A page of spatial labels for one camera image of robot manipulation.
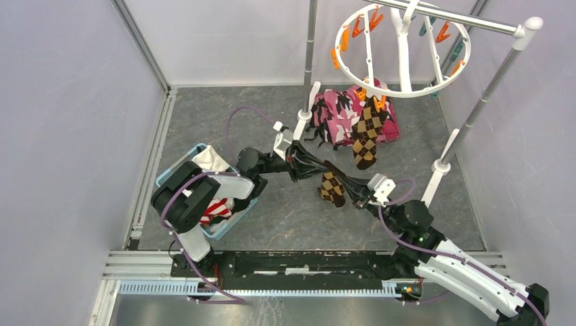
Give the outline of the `brown argyle sock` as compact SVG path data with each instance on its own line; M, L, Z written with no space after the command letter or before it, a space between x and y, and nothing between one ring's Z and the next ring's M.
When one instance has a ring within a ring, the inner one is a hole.
M353 126L353 157L359 170L366 170L377 160L378 137L383 134L383 127L388 118L388 111L377 112L374 97L366 100L359 116L359 121Z
M336 208L346 203L344 186L332 172L322 174L321 186L317 188L317 192L322 200L332 203Z

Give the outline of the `red white striped sock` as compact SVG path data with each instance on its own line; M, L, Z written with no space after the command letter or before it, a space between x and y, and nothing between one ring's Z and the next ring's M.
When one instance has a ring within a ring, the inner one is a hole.
M229 219L233 215L233 208L234 200L232 198L214 199L203 213L200 222L201 224L210 224L216 217Z

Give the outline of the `white round clip hanger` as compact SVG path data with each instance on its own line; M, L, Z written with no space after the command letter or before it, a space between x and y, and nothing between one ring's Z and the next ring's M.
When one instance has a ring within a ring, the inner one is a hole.
M380 11L382 8L389 8L390 18L393 26L393 32L397 41L397 59L398 59L398 79L400 90L389 90L384 86L376 85L376 77L374 73L374 54L372 51L372 33L378 24L384 18L384 14ZM424 1L408 1L401 7L393 7L392 4L384 2L383 4L371 3L357 10L351 14L339 28L336 34L334 48L340 46L341 53L339 57L340 69L349 80L354 84L365 88L368 95L385 95L397 98L414 98L433 94L441 89L449 86L461 75L463 68L460 69L455 75L450 77L442 69L440 62L440 55L438 52L438 45L445 40L451 38L449 29L451 27L456 29L458 36L466 39L465 47L463 48L458 61L464 60L466 64L469 62L471 56L471 40L467 29L464 24L457 22L454 18L443 18L444 25L438 31L434 30L432 20L439 18L437 14L418 13L417 8L422 7L426 10L437 10L438 6ZM423 90L412 89L412 78L410 71L410 49L409 49L409 31L413 19L416 16L421 16L423 19L423 36L428 43L428 51L431 57L431 65L435 75L436 83ZM367 76L358 77L351 68L344 62L342 57L343 53L347 51L350 39L363 36L365 40L365 64L367 66Z

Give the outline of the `metal clothes rack frame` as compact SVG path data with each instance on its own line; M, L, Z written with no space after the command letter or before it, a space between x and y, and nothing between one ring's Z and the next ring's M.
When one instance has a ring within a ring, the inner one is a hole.
M388 1L368 1L367 5L371 3L383 4L384 2ZM402 5L404 5L404 3L407 3L408 1L389 1L389 2L392 4L393 7L401 7ZM472 129L478 116L483 111L484 106L486 105L486 103L490 101L492 93L497 89L501 80L503 79L505 74L509 71L512 64L516 61L517 57L522 53L522 51L524 51L528 47L530 41L533 39L537 31L542 29L543 19L538 16L534 16L528 18L523 24L512 25L481 18L479 16L473 16L471 14L460 14L456 12L450 12L447 10L443 10L441 8L438 8L437 10L426 10L422 7L418 7L417 12L425 14L437 14L440 16L438 18L440 20L442 20L443 18L454 18L457 22L464 24L466 29L468 29L468 27L470 26L476 27L487 31L501 33L504 35L510 35L515 39L515 41L512 43L511 50L508 52L507 56L505 57L500 67L498 68L497 72L490 80L486 89L480 95L478 101L471 110L467 119L460 128L457 128L452 131L450 138L446 143L444 151L442 152L442 155L438 159L436 159L436 161L434 161L431 167L433 174L422 196L422 201L426 205L430 205L441 183L442 178L450 172L451 169L450 161L457 152L459 145L464 141L465 137Z

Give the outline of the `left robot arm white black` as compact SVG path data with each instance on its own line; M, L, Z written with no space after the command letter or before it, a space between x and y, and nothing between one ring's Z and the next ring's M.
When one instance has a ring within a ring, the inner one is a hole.
M236 166L224 171L203 168L191 160L182 163L152 194L150 203L188 259L189 270L202 277L213 269L211 246L200 227L212 201L231 199L233 210L243 211L267 186L264 174L287 173L297 182L328 170L299 142L289 145L283 156L246 147Z

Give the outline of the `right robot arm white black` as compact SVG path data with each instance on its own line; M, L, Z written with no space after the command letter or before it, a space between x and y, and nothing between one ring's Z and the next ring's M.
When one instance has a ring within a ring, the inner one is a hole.
M359 209L377 217L398 244L392 267L401 277L432 280L466 300L497 325L545 325L550 311L548 290L525 285L495 272L436 230L422 200L391 200L394 180L377 174L370 180L347 176L331 162L324 166L341 182Z

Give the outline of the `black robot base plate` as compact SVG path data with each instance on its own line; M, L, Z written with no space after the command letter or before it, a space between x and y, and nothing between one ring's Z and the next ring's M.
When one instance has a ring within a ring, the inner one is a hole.
M201 272L225 291L378 289L383 281L421 285L409 265L386 251L213 251L191 265L170 253L170 275Z

